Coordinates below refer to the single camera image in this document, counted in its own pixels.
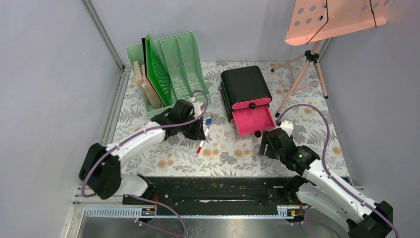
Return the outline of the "red capped marker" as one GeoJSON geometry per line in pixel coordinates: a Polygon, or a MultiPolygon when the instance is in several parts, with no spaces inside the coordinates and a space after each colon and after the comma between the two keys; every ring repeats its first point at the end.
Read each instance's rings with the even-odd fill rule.
{"type": "Polygon", "coordinates": [[[201,140],[201,141],[200,141],[199,146],[197,147],[197,150],[196,150],[196,153],[197,153],[197,154],[199,154],[199,153],[200,153],[200,151],[201,151],[201,149],[202,149],[202,147],[203,147],[203,145],[204,145],[204,143],[205,143],[205,141],[206,141],[206,138],[207,138],[207,136],[208,136],[208,134],[209,134],[209,130],[210,130],[210,128],[209,128],[209,127],[207,127],[207,128],[205,129],[205,137],[204,137],[204,139],[203,139],[203,140],[201,140]]]}

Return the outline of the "black pink drawer unit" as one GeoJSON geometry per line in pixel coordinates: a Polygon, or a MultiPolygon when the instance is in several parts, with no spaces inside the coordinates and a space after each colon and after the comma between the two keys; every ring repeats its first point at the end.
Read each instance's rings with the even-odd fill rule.
{"type": "Polygon", "coordinates": [[[272,95],[259,66],[228,69],[221,73],[220,92],[227,120],[239,136],[259,138],[275,128],[269,110],[272,95]]]}

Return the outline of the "purple 52-storey treehouse book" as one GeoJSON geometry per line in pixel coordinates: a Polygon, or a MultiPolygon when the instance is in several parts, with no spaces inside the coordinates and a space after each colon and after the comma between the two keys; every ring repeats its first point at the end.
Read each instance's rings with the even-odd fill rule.
{"type": "Polygon", "coordinates": [[[162,104],[157,92],[154,90],[153,86],[151,85],[150,81],[148,80],[148,78],[146,76],[146,69],[145,69],[144,64],[141,65],[141,69],[142,69],[142,76],[143,76],[142,87],[143,87],[143,89],[146,93],[147,100],[149,101],[149,103],[151,104],[153,109],[162,108],[163,104],[162,104]]]}

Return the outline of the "green transparent plastic folder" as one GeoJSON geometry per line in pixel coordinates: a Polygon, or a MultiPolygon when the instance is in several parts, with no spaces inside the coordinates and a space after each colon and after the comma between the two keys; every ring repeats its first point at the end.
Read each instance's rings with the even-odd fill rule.
{"type": "Polygon", "coordinates": [[[146,35],[147,40],[150,42],[150,49],[151,49],[151,57],[152,57],[152,64],[153,64],[153,70],[154,73],[160,83],[160,86],[162,88],[162,91],[165,95],[164,99],[164,107],[170,106],[172,104],[171,100],[171,89],[170,89],[170,79],[167,75],[166,71],[163,68],[162,62],[155,52],[155,49],[153,47],[153,43],[151,40],[150,35],[146,35]]]}

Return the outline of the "green 104-storey treehouse book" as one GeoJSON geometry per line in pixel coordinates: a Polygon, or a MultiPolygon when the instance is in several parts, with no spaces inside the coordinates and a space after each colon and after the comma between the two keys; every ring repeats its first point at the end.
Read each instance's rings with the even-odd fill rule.
{"type": "Polygon", "coordinates": [[[150,92],[150,87],[149,87],[148,81],[146,79],[145,66],[143,64],[140,65],[139,62],[136,60],[136,61],[133,61],[133,70],[134,70],[134,74],[135,74],[134,82],[140,88],[144,99],[149,104],[151,104],[152,93],[150,92]]]}

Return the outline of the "white AVE notebook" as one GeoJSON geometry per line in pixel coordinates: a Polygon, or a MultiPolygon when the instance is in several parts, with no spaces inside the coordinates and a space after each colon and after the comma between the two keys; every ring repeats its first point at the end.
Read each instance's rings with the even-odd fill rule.
{"type": "Polygon", "coordinates": [[[150,82],[154,92],[158,96],[160,102],[164,105],[165,95],[153,70],[150,42],[147,40],[147,37],[142,38],[142,47],[146,77],[150,82]]]}

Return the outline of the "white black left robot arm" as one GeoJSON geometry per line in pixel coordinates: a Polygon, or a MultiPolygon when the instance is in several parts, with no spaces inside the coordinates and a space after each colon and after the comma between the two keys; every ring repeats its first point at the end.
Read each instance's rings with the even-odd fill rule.
{"type": "Polygon", "coordinates": [[[193,99],[179,99],[140,130],[117,142],[90,146],[79,172],[84,188],[89,187],[101,199],[114,195],[134,195],[139,202],[152,201],[154,191],[140,175],[122,172],[122,168],[145,149],[150,149],[172,136],[205,140],[203,114],[207,103],[193,99]]]}

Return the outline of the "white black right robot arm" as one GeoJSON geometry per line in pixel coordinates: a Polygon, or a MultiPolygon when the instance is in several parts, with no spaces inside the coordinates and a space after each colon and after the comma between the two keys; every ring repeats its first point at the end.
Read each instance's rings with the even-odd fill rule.
{"type": "Polygon", "coordinates": [[[287,130],[279,127],[262,134],[259,155],[278,159],[297,173],[284,186],[290,204],[299,201],[338,223],[351,238],[385,238],[392,231],[393,208],[377,203],[352,187],[324,165],[308,146],[296,146],[287,130]]]}

